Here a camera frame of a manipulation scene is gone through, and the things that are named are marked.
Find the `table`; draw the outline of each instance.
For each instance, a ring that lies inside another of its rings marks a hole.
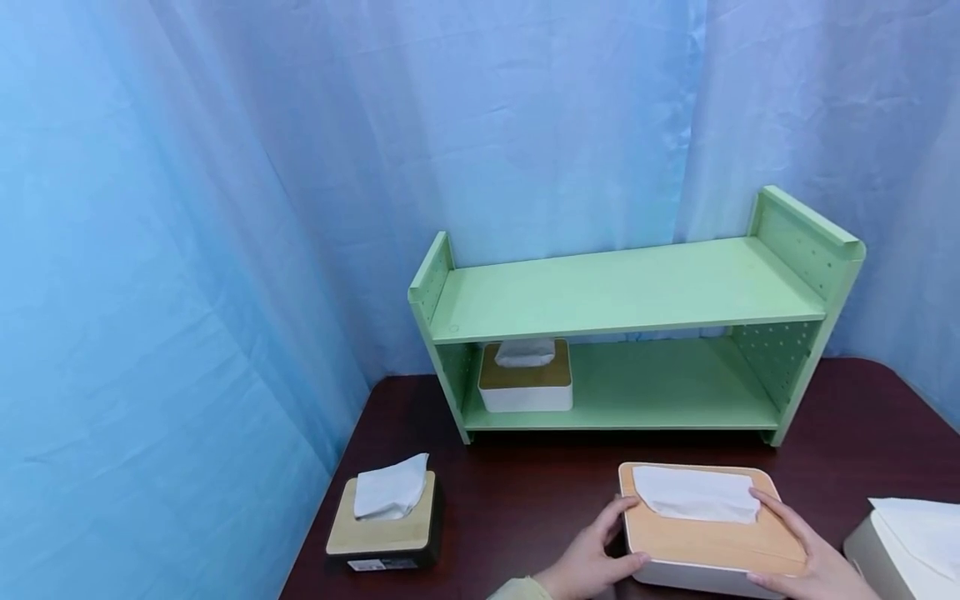
[[[441,562],[424,571],[352,573],[325,559],[340,493],[357,472],[429,452],[444,487]],[[960,502],[960,435],[892,371],[821,362],[780,449],[753,432],[482,432],[461,443],[435,376],[373,389],[281,598],[486,598],[552,563],[617,491],[624,461],[731,465],[769,472],[783,499],[834,545],[868,496]],[[618,584],[616,598],[703,598]]]

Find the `green shelf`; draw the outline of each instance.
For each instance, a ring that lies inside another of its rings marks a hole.
[[[741,237],[457,269],[430,335],[454,344],[825,316],[802,279],[759,240]]]
[[[473,360],[479,359],[477,352]],[[473,386],[464,427],[764,430],[780,424],[780,412],[728,337],[575,344],[570,368],[572,410],[490,413]]]
[[[490,429],[753,429],[780,445],[866,256],[777,187],[747,235],[457,269],[441,231],[407,292],[465,444]],[[725,327],[719,338],[573,344],[573,409],[499,413],[480,345]]]

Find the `white box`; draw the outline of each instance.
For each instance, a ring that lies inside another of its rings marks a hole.
[[[960,598],[960,585],[913,558],[876,511],[843,542],[843,550],[883,600]]]
[[[756,468],[655,463],[620,465],[622,494],[636,495],[633,467],[639,466],[747,475],[753,479],[755,488],[780,497],[770,476]],[[644,584],[779,600],[783,597],[781,594],[754,585],[747,579],[747,572],[779,570],[784,574],[798,575],[804,569],[806,554],[803,546],[765,507],[760,509],[756,523],[742,524],[668,518],[656,515],[641,503],[624,514],[624,521],[628,549],[631,552],[645,551],[652,558],[634,575],[634,579]],[[644,537],[652,543],[644,544],[640,540]]]
[[[542,367],[506,369],[493,360],[499,344],[483,348],[477,389],[492,413],[568,411],[573,408],[573,376],[566,340],[555,340],[555,355]]]

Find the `beige sleeve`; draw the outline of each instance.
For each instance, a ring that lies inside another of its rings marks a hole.
[[[511,579],[488,600],[552,600],[533,579]]]

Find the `upper shelf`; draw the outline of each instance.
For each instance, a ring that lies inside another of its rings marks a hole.
[[[755,237],[454,269],[440,285],[429,323],[436,344],[817,321],[827,312]]]

